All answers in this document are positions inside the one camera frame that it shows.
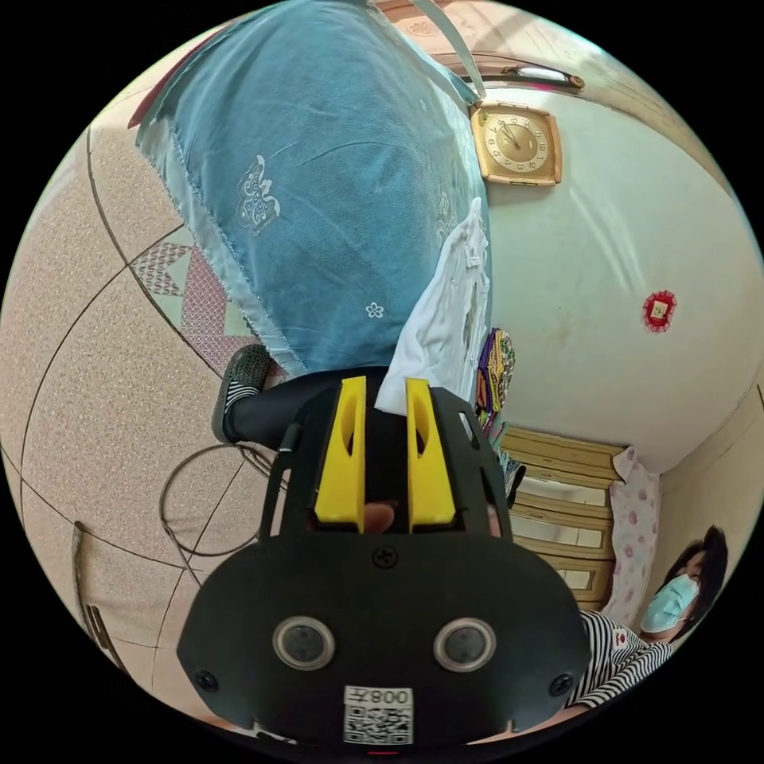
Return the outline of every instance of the face mask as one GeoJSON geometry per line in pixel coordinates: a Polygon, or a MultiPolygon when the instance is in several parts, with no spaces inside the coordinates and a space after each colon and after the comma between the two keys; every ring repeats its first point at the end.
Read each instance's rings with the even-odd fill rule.
{"type": "Polygon", "coordinates": [[[698,585],[687,574],[669,581],[647,606],[641,629],[649,634],[673,629],[698,594],[698,585]]]}

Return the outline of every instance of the black device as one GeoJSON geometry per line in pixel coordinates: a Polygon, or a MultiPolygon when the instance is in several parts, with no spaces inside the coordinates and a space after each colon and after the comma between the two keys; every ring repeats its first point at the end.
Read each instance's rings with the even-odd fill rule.
{"type": "Polygon", "coordinates": [[[407,522],[383,535],[364,533],[366,411],[365,379],[343,380],[289,426],[259,541],[193,602],[177,647],[186,675],[219,717],[342,760],[549,719],[587,667],[588,640],[566,583],[513,542],[504,476],[474,411],[408,381],[407,522]]]}

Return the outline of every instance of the blue blanket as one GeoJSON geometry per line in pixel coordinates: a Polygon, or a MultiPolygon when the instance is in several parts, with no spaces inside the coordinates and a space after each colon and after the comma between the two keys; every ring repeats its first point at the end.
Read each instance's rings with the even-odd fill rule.
{"type": "Polygon", "coordinates": [[[289,0],[194,53],[137,145],[288,376],[387,365],[476,197],[487,226],[474,100],[364,0],[289,0]]]}

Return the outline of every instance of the black wire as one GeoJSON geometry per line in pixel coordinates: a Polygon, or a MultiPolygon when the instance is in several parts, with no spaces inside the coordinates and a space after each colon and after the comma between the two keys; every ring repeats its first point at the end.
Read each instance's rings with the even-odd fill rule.
{"type": "MultiPolygon", "coordinates": [[[[165,518],[165,503],[167,494],[170,491],[170,486],[173,484],[178,474],[182,472],[183,469],[197,457],[203,456],[204,454],[208,454],[211,451],[215,451],[220,448],[236,448],[241,454],[242,459],[245,462],[251,464],[266,479],[270,479],[271,467],[273,466],[271,461],[263,456],[260,452],[258,452],[254,446],[242,446],[240,443],[218,443],[215,446],[207,446],[206,448],[203,448],[197,451],[195,454],[191,454],[188,458],[184,459],[177,467],[175,467],[175,469],[170,473],[170,476],[165,481],[165,484],[162,487],[162,493],[159,495],[159,522],[162,525],[162,530],[170,538],[170,541],[173,542],[174,547],[177,549],[177,553],[181,556],[181,559],[183,560],[183,567],[187,570],[191,578],[193,578],[197,586],[200,588],[201,582],[197,577],[197,574],[191,568],[189,563],[190,557],[186,558],[184,552],[188,555],[193,555],[196,557],[225,557],[226,555],[232,555],[234,552],[238,552],[240,549],[244,549],[244,547],[248,547],[253,541],[257,541],[260,534],[260,529],[258,528],[255,531],[254,536],[244,541],[243,544],[239,544],[239,546],[234,547],[233,549],[227,549],[224,552],[197,552],[195,548],[189,549],[177,540],[173,529],[170,527],[167,519],[165,518]]],[[[281,491],[285,493],[287,491],[287,482],[282,480],[280,488],[281,491]]]]}

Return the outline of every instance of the red paper ornament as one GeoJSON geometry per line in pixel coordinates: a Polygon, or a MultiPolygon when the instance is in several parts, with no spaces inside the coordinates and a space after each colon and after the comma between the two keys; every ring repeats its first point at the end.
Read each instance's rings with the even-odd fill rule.
{"type": "Polygon", "coordinates": [[[673,292],[653,292],[642,305],[642,319],[649,331],[665,332],[671,325],[675,309],[676,296],[673,292]]]}

